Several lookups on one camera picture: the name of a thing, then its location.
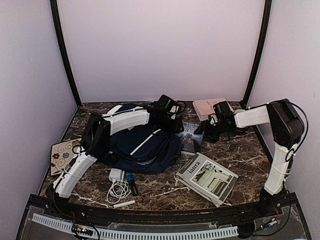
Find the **dark cover book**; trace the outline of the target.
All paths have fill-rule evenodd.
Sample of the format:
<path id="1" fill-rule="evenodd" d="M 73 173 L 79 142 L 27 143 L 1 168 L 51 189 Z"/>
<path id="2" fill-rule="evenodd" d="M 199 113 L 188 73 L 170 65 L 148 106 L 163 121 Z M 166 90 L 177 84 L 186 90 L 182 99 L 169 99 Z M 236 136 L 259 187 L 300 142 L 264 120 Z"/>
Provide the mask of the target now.
<path id="1" fill-rule="evenodd" d="M 200 126 L 198 123 L 183 121 L 184 131 L 177 133 L 183 148 L 181 152 L 185 155 L 193 156 L 201 151 L 204 132 L 195 134 L 195 131 Z"/>

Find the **navy blue student backpack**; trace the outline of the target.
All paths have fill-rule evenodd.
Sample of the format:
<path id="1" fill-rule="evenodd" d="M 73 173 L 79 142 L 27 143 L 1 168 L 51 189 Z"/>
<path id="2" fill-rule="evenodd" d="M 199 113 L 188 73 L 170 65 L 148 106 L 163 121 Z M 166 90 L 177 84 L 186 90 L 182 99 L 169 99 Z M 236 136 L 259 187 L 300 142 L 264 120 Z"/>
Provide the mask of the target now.
<path id="1" fill-rule="evenodd" d="M 116 105 L 105 119 L 118 123 L 121 131 L 113 131 L 109 149 L 99 158 L 101 163 L 135 174 L 155 175 L 175 164 L 183 145 L 176 135 L 162 127 L 164 118 L 172 118 L 154 105 Z"/>

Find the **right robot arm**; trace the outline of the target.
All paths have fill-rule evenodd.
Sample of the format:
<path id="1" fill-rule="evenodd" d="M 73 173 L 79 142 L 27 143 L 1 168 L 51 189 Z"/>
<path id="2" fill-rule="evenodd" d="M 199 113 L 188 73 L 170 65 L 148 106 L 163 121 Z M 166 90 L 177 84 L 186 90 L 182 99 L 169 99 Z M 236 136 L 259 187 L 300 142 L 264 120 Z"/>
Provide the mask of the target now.
<path id="1" fill-rule="evenodd" d="M 270 171 L 255 205 L 255 213 L 266 217 L 285 192 L 294 157 L 309 130 L 309 120 L 302 108 L 287 98 L 237 110 L 222 101 L 213 106 L 213 113 L 200 122 L 195 133 L 203 134 L 206 141 L 215 143 L 224 133 L 262 125 L 269 125 L 274 144 Z"/>

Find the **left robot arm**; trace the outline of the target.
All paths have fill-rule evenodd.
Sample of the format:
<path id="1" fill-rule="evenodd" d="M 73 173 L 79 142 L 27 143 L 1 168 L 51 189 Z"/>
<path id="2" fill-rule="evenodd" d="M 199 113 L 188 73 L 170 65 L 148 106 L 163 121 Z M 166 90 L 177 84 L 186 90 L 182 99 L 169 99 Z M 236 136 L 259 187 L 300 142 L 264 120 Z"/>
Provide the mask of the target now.
<path id="1" fill-rule="evenodd" d="M 60 218 L 71 213 L 67 200 L 84 173 L 96 161 L 129 173 L 155 175 L 174 164 L 182 149 L 184 130 L 175 102 L 168 96 L 151 104 L 118 104 L 105 114 L 93 112 L 79 150 L 46 190 L 51 210 Z"/>

